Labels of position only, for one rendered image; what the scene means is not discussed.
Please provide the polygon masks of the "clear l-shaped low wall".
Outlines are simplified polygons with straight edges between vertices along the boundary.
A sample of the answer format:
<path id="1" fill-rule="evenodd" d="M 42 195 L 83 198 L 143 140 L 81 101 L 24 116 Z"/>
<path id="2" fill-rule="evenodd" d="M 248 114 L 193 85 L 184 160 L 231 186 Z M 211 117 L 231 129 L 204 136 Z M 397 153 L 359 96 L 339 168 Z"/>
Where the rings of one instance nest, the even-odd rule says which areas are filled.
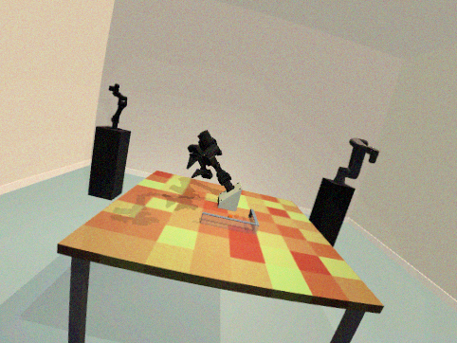
<path id="1" fill-rule="evenodd" d="M 252 213 L 250 211 L 249 216 L 248 216 L 249 222 L 254 223 L 254 219 L 252 216 Z M 223 218 L 218 218 L 214 216 L 209 216 L 203 214 L 201 224 L 207 225 L 207 226 L 216 226 L 224 229 L 229 229 L 233 231 L 238 231 L 238 232 L 243 232 L 243 233 L 251 233 L 251 234 L 256 234 L 259 230 L 258 226 L 254 225 L 249 225 L 245 223 L 240 223 L 236 221 L 231 221 Z"/>

